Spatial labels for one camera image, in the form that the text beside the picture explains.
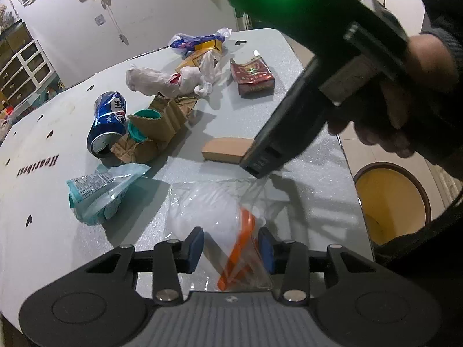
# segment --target crushed blue can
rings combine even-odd
[[[97,158],[111,155],[111,147],[126,133],[127,104],[117,91],[100,95],[95,101],[95,121],[87,137],[87,149]]]

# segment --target teal snack package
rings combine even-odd
[[[129,185],[149,169],[139,163],[109,170],[101,165],[93,175],[68,180],[69,206],[79,221],[89,226],[102,224],[116,214]]]

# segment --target white table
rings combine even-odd
[[[237,40],[247,43],[237,46]],[[272,29],[234,33],[225,47],[224,69],[212,94],[198,102],[186,128],[152,163],[150,178],[132,185],[117,215],[104,226],[76,220],[66,186],[66,180],[91,174],[100,164],[86,148],[93,103],[103,92],[115,90],[126,98],[127,114],[146,108],[151,98],[128,90],[127,68],[133,63],[173,73],[180,57],[167,48],[117,64],[13,126],[0,147],[0,311],[13,325],[19,326],[18,311],[27,296],[113,247],[131,243],[137,250],[152,249],[163,238],[171,184],[249,177],[237,165],[204,162],[201,147],[212,137],[253,138],[302,66],[283,36]],[[275,93],[240,97],[230,78],[230,58],[245,62],[254,50],[275,75]],[[55,155],[59,157],[53,167],[17,177],[20,168]],[[274,205],[267,217],[281,238],[319,250],[337,242],[372,258],[349,168],[337,137],[326,130],[304,154],[270,177],[265,192]],[[26,227],[29,215],[32,223]],[[150,296],[150,281],[148,275],[139,279],[137,291],[143,296]]]

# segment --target floor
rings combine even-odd
[[[28,347],[24,336],[0,315],[0,347]]]
[[[285,37],[302,65],[306,66],[313,57],[312,52],[291,38]],[[428,164],[421,155],[414,154],[410,158],[402,159],[396,154],[384,151],[378,145],[365,146],[358,140],[352,123],[339,135],[339,137],[352,176],[355,176],[365,165],[374,162],[391,162],[400,165],[411,172],[423,185],[429,198],[429,203],[431,204],[431,218],[434,219],[443,212],[444,202],[442,201],[442,197],[434,177],[429,170]]]

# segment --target cardboard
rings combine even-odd
[[[201,152],[205,160],[238,164],[254,140],[222,137],[207,142]]]
[[[211,51],[210,48],[203,48],[198,51],[194,51],[191,55],[189,55],[186,59],[184,59],[177,68],[175,68],[176,72],[179,72],[180,69],[183,67],[200,67],[201,61],[203,56],[206,52]],[[213,51],[219,54],[219,57],[222,56],[221,52],[217,49],[213,49]]]
[[[128,116],[131,123],[148,139],[136,142],[126,133],[113,145],[111,151],[124,163],[146,163],[153,160],[184,125],[197,101],[197,97],[168,99],[160,94],[156,95],[148,109],[160,112],[162,116],[159,119]]]

